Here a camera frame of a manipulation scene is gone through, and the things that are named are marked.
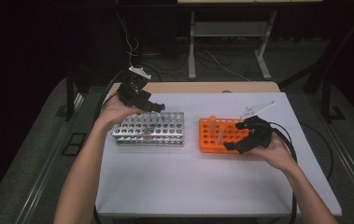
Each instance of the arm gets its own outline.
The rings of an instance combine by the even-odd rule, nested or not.
[[[268,148],[256,147],[250,153],[264,158],[288,178],[305,223],[337,223],[278,135],[273,133]]]
[[[125,106],[119,101],[118,95],[106,102],[83,149],[79,152],[66,177],[57,204],[54,223],[91,222],[106,134],[114,124],[121,123],[127,116],[142,112],[138,108]]]

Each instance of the table surface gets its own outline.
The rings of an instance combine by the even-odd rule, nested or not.
[[[109,92],[118,89],[115,83]],[[144,90],[159,92],[280,92],[275,82],[150,82]]]
[[[322,2],[322,0],[177,0],[180,4],[200,3],[303,3]]]
[[[185,113],[185,145],[117,146],[109,132],[96,201],[98,213],[113,217],[290,214],[292,190],[281,172],[253,156],[202,153],[197,139],[199,118],[239,118],[246,106],[276,101],[260,117],[288,130],[307,178],[331,212],[341,216],[340,205],[288,98],[275,83],[149,83],[145,90],[153,93],[152,102]]]

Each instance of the test tube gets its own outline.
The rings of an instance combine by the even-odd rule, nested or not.
[[[226,130],[226,125],[225,124],[220,124],[219,125],[219,132],[218,132],[218,144],[222,144],[223,141],[223,135]]]
[[[211,133],[215,132],[215,119],[216,119],[215,116],[209,117],[209,131]]]

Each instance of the person's right hand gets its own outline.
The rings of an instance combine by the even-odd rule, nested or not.
[[[284,141],[276,133],[272,133],[269,147],[255,147],[249,153],[263,158],[271,166],[281,171],[286,171],[286,169],[297,165]]]

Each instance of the wire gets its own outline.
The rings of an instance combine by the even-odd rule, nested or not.
[[[210,67],[210,66],[206,65],[205,63],[203,63],[202,60],[206,60],[206,59],[198,53],[194,54],[194,59],[197,60],[197,62],[199,62],[203,67],[205,67],[207,69],[211,69],[211,70],[215,70],[215,71],[222,70],[222,68],[219,66],[214,68],[214,67]]]
[[[280,127],[282,130],[284,130],[284,132],[287,134],[287,136],[288,136],[288,138],[289,138],[289,140],[290,140],[290,143],[292,144],[292,139],[290,138],[290,133],[288,133],[288,131],[287,131],[284,127],[282,127],[281,125],[279,125],[279,124],[277,124],[277,123],[274,123],[274,122],[269,122],[269,123],[270,123],[270,124],[274,124],[274,125]]]
[[[287,145],[288,149],[290,150],[290,155],[293,157],[293,159],[298,163],[298,159],[296,157],[296,151],[295,148],[293,147],[293,144],[291,141],[287,139],[287,137],[279,130],[276,128],[273,128],[273,131],[284,141],[284,143]],[[297,202],[296,202],[296,197],[295,193],[292,193],[292,211],[290,215],[290,224],[295,223],[296,220],[296,214],[297,214]]]
[[[218,62],[220,63],[220,65],[222,65],[222,66],[229,66],[229,65],[232,64],[232,60],[231,60],[230,57],[229,57],[228,55],[226,55],[226,54],[219,54],[219,53],[211,53],[211,54],[212,54],[212,55],[217,54],[217,55],[219,55],[219,56],[220,56],[220,55],[221,55],[221,56],[224,56],[224,57],[228,60],[227,63],[223,63],[223,62],[221,62],[220,60],[217,59],[217,61],[218,61]],[[208,57],[209,59],[204,58],[204,57],[202,57],[200,54],[198,54],[198,52],[197,52],[195,55],[198,56],[198,57],[203,58],[203,60],[205,60],[205,61],[207,61],[207,62],[209,62],[209,63],[213,63],[213,64],[215,64],[215,65],[219,65],[219,63],[217,63],[217,61],[214,61],[214,58],[212,58],[212,57]]]
[[[199,45],[200,45],[200,47],[201,47],[201,51],[204,51],[204,52],[205,52],[205,49],[204,49],[202,43],[201,43],[201,42],[198,42],[198,43],[199,43]],[[232,60],[230,59],[230,57],[229,57],[228,55],[224,54],[224,53],[221,53],[222,50],[216,50],[216,51],[213,51],[213,52],[210,52],[209,50],[207,50],[207,52],[208,52],[209,54],[212,54],[212,55],[216,54],[216,55],[222,55],[222,56],[224,56],[224,57],[228,60],[228,62],[227,62],[227,63],[222,63],[222,62],[220,62],[220,61],[218,60],[218,62],[219,62],[222,66],[228,66],[228,65],[232,64]],[[210,63],[214,63],[214,60],[207,60],[207,59],[205,59],[205,60],[208,61],[208,62],[210,62]]]
[[[157,75],[157,77],[159,78],[159,82],[162,82],[162,77],[160,76],[160,73],[156,69],[154,69],[154,68],[152,68],[152,67],[150,67],[150,66],[148,66],[148,65],[146,65],[144,63],[141,63],[141,64],[143,66],[149,68],[150,70],[152,70]]]
[[[331,148],[331,145],[328,143],[328,141],[325,139],[325,137],[319,133],[317,130],[315,130],[313,127],[310,127],[309,125],[299,121],[299,123],[302,125],[302,126],[305,126],[306,128],[310,129],[311,131],[313,131],[314,133],[316,133],[326,144],[327,148],[328,148],[328,151],[330,153],[330,156],[331,156],[331,167],[329,169],[329,172],[328,174],[326,175],[326,178],[327,180],[329,180],[332,176],[332,173],[333,173],[333,167],[334,167],[334,156],[333,156],[333,151],[332,151],[332,148]]]
[[[119,76],[121,76],[121,74],[123,74],[125,71],[120,71],[118,72],[118,74],[116,74],[112,80],[110,80],[109,84],[107,85],[106,89],[104,90],[103,94],[101,95],[99,101],[98,101],[98,105],[95,108],[94,111],[94,119],[92,123],[95,123],[95,121],[98,119],[101,110],[105,104],[104,100],[106,99],[107,94],[109,93],[110,89],[112,88],[113,84],[115,83],[115,81],[119,78]]]
[[[246,81],[250,81],[250,80],[247,79],[246,77],[243,77],[243,76],[241,76],[241,75],[239,75],[239,74],[237,74],[237,73],[235,73],[235,72],[232,72],[232,71],[230,71],[229,69],[225,68],[225,67],[224,67],[210,52],[208,52],[207,50],[204,50],[204,52],[206,52],[207,54],[209,54],[209,56],[211,56],[211,57],[215,60],[215,62],[217,62],[218,65],[219,65],[221,68],[223,68],[226,72],[229,72],[229,73],[232,73],[232,74],[234,74],[234,75],[236,75],[236,76],[238,76],[238,77],[241,77],[241,78],[245,79]]]
[[[226,38],[226,44],[224,45],[224,46],[221,46],[220,48],[218,48],[217,46],[216,46],[216,44],[215,44],[215,42],[216,41],[218,41],[218,43],[219,42],[222,42],[222,40],[224,39],[224,38]],[[221,38],[219,38],[219,37],[216,37],[216,38],[214,38],[213,39],[213,41],[211,41],[211,43],[209,43],[211,46],[212,46],[212,48],[213,49],[215,49],[215,51],[213,51],[213,52],[211,52],[211,53],[213,53],[213,54],[217,54],[217,53],[219,53],[219,52],[223,52],[224,50],[226,50],[227,48],[229,48],[229,46],[233,43],[233,42],[235,42],[236,41],[236,37],[221,37]],[[200,47],[203,49],[203,42],[205,42],[205,41],[203,41],[204,39],[203,38],[200,38],[199,39],[199,41],[197,41],[197,43],[200,45]]]
[[[159,68],[159,69],[161,69],[163,71],[168,71],[169,72],[169,71],[177,71],[177,70],[181,69],[185,65],[187,60],[188,60],[188,55],[186,55],[186,57],[184,57],[182,64],[180,66],[178,66],[178,67],[175,67],[175,68],[162,68],[158,64],[152,63],[152,62],[150,62],[148,60],[145,60],[145,63],[150,63],[151,65],[153,65],[153,66],[155,66],[155,67],[157,67],[157,68]]]
[[[136,47],[133,48],[133,47],[131,46],[130,40],[129,40],[129,35],[128,35],[128,32],[127,32],[127,28],[126,28],[126,26],[124,25],[124,22],[121,20],[121,17],[120,17],[120,15],[119,15],[119,13],[116,13],[116,15],[118,16],[118,19],[119,19],[119,21],[120,21],[120,24],[121,24],[121,26],[123,27],[123,30],[124,30],[124,33],[125,33],[126,43],[127,43],[128,47],[130,48],[130,52],[127,52],[127,53],[129,54],[129,64],[130,64],[131,66],[133,66],[133,63],[132,63],[131,58],[132,58],[132,56],[135,56],[135,55],[133,55],[133,51],[138,48],[139,42],[138,42],[138,40],[134,37],[134,39],[135,39],[135,41],[136,41]]]
[[[114,92],[106,100],[104,100],[103,104],[101,105],[101,110],[104,108],[104,105],[106,104],[106,102],[108,102],[110,100],[110,98],[114,97],[117,94],[118,94],[117,92]]]

